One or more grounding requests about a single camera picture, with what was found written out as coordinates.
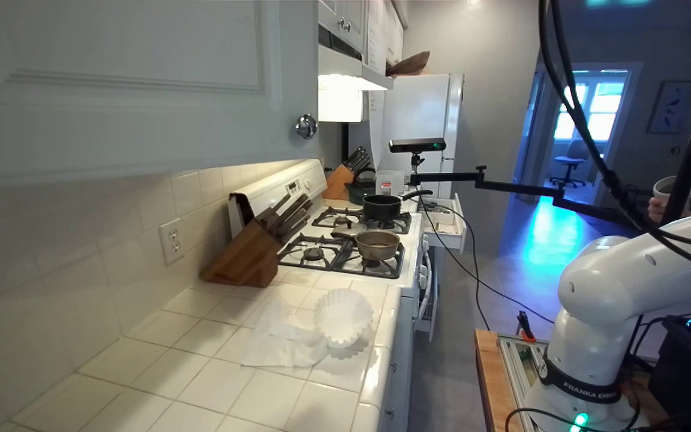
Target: oven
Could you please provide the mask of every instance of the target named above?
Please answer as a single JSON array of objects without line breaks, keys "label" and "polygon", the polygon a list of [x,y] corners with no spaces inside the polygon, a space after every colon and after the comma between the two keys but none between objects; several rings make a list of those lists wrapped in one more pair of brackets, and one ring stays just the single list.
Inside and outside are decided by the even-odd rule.
[{"label": "oven", "polygon": [[290,201],[304,197],[312,206],[304,215],[304,224],[281,246],[281,267],[392,282],[395,291],[400,291],[400,301],[380,404],[380,429],[408,429],[412,342],[418,331],[433,338],[440,301],[440,271],[437,267],[438,257],[445,253],[438,251],[438,237],[445,235],[444,243],[455,247],[455,235],[461,235],[463,228],[455,228],[454,234],[440,224],[445,221],[445,215],[424,217],[415,212],[418,201],[404,201],[403,212],[379,228],[392,234],[400,240],[400,247],[379,261],[370,261],[360,257],[349,240],[330,235],[338,228],[355,234],[374,228],[362,218],[362,206],[322,199],[323,191],[326,181],[319,162],[298,163],[261,181],[261,185],[235,191],[228,201],[229,231],[239,234],[243,227],[263,209],[278,209],[281,215],[290,212]]}]

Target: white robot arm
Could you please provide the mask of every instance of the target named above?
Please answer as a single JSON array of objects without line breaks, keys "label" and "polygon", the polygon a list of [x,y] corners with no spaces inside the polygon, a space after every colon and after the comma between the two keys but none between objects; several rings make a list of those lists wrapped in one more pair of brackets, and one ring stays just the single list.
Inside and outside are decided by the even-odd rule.
[{"label": "white robot arm", "polygon": [[[691,237],[691,217],[662,231]],[[649,235],[600,237],[563,270],[558,299],[542,381],[526,405],[566,420],[583,416],[593,429],[623,429],[634,408],[618,398],[616,377],[636,319],[691,303],[691,261]],[[530,419],[540,432],[566,429],[546,416]]]}]

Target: knife block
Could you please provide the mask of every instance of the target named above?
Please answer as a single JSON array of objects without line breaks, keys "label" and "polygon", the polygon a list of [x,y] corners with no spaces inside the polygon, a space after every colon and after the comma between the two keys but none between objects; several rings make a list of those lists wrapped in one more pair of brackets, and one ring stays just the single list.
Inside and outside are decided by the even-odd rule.
[{"label": "knife block", "polygon": [[205,284],[265,289],[278,271],[278,247],[259,221],[249,221],[199,276]]}]

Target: pot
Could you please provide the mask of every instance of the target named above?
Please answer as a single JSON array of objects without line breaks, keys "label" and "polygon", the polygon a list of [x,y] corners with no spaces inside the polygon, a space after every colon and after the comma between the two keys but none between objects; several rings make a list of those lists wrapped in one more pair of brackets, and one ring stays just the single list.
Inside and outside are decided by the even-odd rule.
[{"label": "pot", "polygon": [[400,215],[400,199],[390,195],[366,195],[365,197],[365,221],[390,228],[392,218]]},{"label": "pot", "polygon": [[332,231],[330,235],[352,240],[365,261],[380,261],[400,251],[397,235],[384,231],[362,231],[362,234]]},{"label": "pot", "polygon": [[365,204],[366,195],[374,195],[374,168],[362,168],[352,176],[352,182],[344,182],[347,199],[352,204]]}]

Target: picture frame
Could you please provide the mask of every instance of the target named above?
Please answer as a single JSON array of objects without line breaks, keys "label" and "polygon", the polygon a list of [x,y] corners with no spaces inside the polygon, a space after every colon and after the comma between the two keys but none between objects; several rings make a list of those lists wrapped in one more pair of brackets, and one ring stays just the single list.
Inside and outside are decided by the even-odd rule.
[{"label": "picture frame", "polygon": [[688,111],[691,111],[691,79],[662,83],[653,107],[647,132],[682,134]]}]

